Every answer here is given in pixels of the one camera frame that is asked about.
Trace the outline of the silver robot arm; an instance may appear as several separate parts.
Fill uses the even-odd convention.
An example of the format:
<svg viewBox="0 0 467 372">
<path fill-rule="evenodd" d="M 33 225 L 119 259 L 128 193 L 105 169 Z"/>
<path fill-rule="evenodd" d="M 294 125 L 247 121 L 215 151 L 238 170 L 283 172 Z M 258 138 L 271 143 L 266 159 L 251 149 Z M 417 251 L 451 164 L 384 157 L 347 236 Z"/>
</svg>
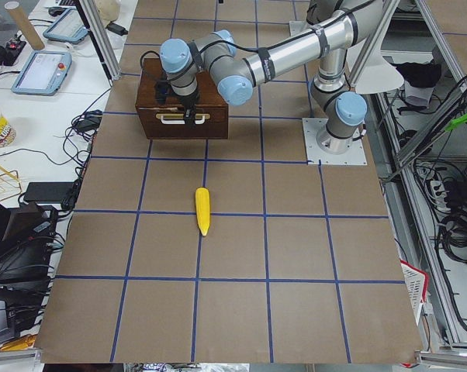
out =
<svg viewBox="0 0 467 372">
<path fill-rule="evenodd" d="M 226 30 L 189 43 L 166 40 L 159 50 L 161 66 L 185 107 L 185 124 L 195 124 L 199 95 L 195 76 L 202 71 L 209 72 L 227 104 L 239 106 L 251 98 L 254 87 L 318 60 L 310 93 L 326 113 L 327 123 L 317 134 L 317 144 L 327 153 L 345 153 L 368 109 L 361 95 L 347 89 L 347 51 L 376 31 L 382 8 L 381 1 L 311 1 L 305 29 L 274 45 L 253 49 L 241 60 L 236 59 L 239 47 Z"/>
</svg>

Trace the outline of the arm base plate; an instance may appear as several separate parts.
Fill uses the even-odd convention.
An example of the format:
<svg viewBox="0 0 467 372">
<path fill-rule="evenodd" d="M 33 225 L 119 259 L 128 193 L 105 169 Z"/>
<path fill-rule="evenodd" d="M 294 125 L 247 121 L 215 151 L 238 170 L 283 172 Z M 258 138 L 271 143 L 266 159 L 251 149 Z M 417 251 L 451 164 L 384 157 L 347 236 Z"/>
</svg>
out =
<svg viewBox="0 0 467 372">
<path fill-rule="evenodd" d="M 303 118 L 303 135 L 309 165 L 367 165 L 358 127 L 350 138 L 336 139 L 327 131 L 327 119 Z"/>
</svg>

